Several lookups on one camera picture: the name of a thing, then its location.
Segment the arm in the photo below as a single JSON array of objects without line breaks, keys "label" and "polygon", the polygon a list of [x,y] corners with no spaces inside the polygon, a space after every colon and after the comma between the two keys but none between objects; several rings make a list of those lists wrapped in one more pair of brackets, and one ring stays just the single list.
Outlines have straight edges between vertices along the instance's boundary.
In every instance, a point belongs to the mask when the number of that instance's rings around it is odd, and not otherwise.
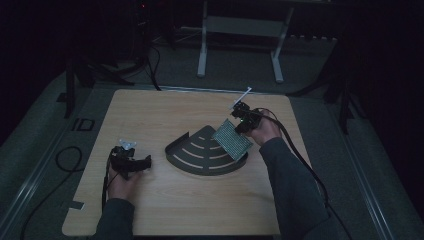
[{"label": "arm", "polygon": [[90,239],[133,239],[134,205],[124,199],[109,199]]},{"label": "arm", "polygon": [[283,239],[337,239],[315,179],[291,153],[278,126],[262,118],[247,135],[261,146]]},{"label": "arm", "polygon": [[141,172],[129,180],[110,168],[108,197],[102,216],[97,224],[96,233],[91,239],[133,239],[132,222],[134,205],[129,202]]}]

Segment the white marker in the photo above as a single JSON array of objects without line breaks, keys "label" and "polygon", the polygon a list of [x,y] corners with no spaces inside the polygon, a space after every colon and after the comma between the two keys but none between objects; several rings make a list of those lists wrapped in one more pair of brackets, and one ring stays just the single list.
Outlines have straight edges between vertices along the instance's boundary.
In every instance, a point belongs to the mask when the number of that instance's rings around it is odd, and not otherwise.
[{"label": "white marker", "polygon": [[239,97],[239,99],[234,101],[234,103],[228,109],[232,109],[238,102],[240,102],[250,92],[250,90],[252,90],[252,88],[247,87],[247,91],[245,93],[243,93],[243,95],[241,95],[241,97]]}]

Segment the dark background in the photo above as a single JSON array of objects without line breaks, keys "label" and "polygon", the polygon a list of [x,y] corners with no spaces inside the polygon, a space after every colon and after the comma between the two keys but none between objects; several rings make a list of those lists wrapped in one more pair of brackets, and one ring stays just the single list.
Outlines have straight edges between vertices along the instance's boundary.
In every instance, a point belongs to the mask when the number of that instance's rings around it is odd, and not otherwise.
[{"label": "dark background", "polygon": [[[201,1],[153,1],[151,13],[162,35],[172,27],[200,26]],[[244,1],[243,8],[222,2],[213,10],[279,18],[278,11]],[[350,90],[373,124],[410,199],[424,218],[423,48],[424,4],[419,1],[335,1],[294,4],[289,34],[337,37],[341,54],[329,59],[334,71],[355,73]],[[43,89],[65,70],[66,60],[84,52],[98,62],[134,59],[131,48],[140,19],[138,1],[2,1],[0,72],[2,144]]]}]

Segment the person's left hand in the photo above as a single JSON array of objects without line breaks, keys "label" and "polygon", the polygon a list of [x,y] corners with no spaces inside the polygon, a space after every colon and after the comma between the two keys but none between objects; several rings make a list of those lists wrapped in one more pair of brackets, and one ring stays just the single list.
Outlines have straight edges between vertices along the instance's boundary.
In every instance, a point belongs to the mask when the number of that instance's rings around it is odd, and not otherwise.
[{"label": "person's left hand", "polygon": [[109,167],[109,186],[108,196],[111,198],[120,198],[129,201],[142,172],[137,172],[128,180],[125,180],[120,174],[113,170],[112,166]]}]

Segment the person's right hand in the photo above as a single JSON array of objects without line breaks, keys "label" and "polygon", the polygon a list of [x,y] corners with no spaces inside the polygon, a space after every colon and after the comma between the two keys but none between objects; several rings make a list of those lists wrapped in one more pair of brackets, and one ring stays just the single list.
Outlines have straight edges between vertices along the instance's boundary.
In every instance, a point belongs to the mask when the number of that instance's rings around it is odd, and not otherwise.
[{"label": "person's right hand", "polygon": [[[268,110],[263,110],[261,113],[269,117]],[[273,138],[282,137],[282,134],[277,124],[269,119],[262,117],[259,126],[247,132],[246,136],[253,138],[253,140],[255,140],[259,146],[262,146],[264,143]]]}]

